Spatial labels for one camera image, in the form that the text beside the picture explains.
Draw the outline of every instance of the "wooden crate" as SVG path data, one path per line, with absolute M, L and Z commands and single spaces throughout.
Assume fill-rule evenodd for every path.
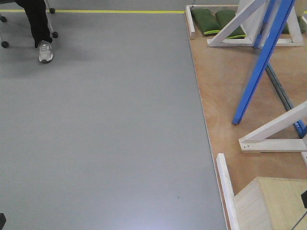
M 256 177 L 235 196 L 240 230 L 290 230 L 306 212 L 307 180 Z M 307 230 L 304 218 L 295 230 Z

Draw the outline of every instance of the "office chair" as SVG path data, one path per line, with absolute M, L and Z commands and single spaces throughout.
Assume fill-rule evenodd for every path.
M 54 14 L 56 12 L 56 10 L 54 8 L 50 7 L 48 0 L 44 0 L 44 1 L 46 3 L 46 8 L 49 9 L 49 12 L 51 14 Z M 1 4 L 6 4 L 6 3 L 11 3 L 11 2 L 15 2 L 15 1 L 14 0 L 0 0 L 0 5 Z M 50 29 L 52 37 L 53 38 L 57 38 L 59 36 L 59 34 L 53 30 L 52 25 L 51 25 L 50 20 L 49 20 L 48 14 L 47 14 L 47 19 L 48 19 L 48 27 Z M 6 17 L 2 16 L 1 13 L 0 13 L 0 21 L 3 22 L 3 23 L 5 23 L 7 21 Z M 3 40 L 1 34 L 0 34 L 0 41 L 1 41 L 1 46 L 3 48 L 9 47 L 9 43 L 7 41 Z

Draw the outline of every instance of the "sneaker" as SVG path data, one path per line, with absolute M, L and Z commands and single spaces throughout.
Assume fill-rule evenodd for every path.
M 46 41 L 41 41 L 38 44 L 39 47 L 39 61 L 42 63 L 49 63 L 53 59 L 53 53 L 52 53 L 52 48 L 51 44 Z

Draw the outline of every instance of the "green cushion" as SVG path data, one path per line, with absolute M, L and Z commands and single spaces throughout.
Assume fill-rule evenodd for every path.
M 221 31 L 219 23 L 211 14 L 210 10 L 194 8 L 191 10 L 191 14 L 203 35 L 216 35 Z
M 298 21 L 298 25 L 299 28 L 301 30 L 301 33 L 305 33 L 307 31 L 307 24 L 306 22 L 304 22 L 304 20 L 302 19 L 302 16 L 297 17 L 297 21 Z M 289 27 L 288 24 L 286 24 L 286 26 L 283 29 L 283 34 L 289 34 Z
M 215 14 L 216 20 L 222 28 L 224 28 L 235 16 L 236 13 L 232 10 L 221 10 Z M 228 36 L 228 38 L 245 38 L 245 36 L 244 31 L 241 26 L 239 26 Z

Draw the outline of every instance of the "black pants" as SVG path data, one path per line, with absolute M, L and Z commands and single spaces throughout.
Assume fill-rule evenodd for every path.
M 44 0 L 15 0 L 15 2 L 24 8 L 29 19 L 35 47 L 43 40 L 51 43 Z

